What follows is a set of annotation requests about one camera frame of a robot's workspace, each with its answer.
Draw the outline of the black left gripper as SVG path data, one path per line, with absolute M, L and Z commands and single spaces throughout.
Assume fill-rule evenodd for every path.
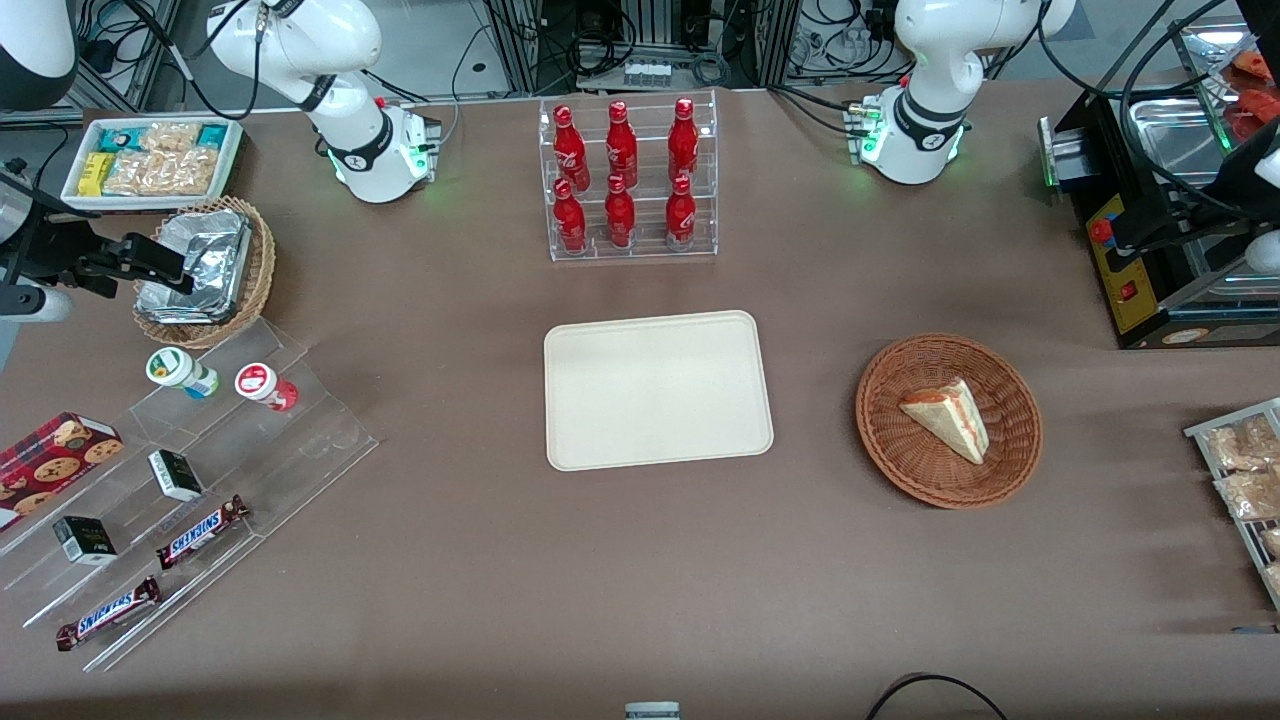
M 1119 252 L 1148 252 L 1183 243 L 1187 258 L 1239 258 L 1252 231 L 1275 231 L 1279 223 L 1277 129 L 1262 128 L 1230 151 L 1217 176 L 1187 202 L 1135 202 L 1114 218 Z

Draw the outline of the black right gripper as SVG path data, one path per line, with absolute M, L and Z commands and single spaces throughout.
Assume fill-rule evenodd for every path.
M 120 240 L 120 259 L 113 242 L 77 219 L 51 222 L 51 209 L 35 204 L 29 210 L 3 211 L 3 281 L 19 277 L 38 284 L 64 284 L 115 299 L 122 281 L 145 281 L 191 295 L 195 279 L 186 273 L 186 256 L 143 234 Z

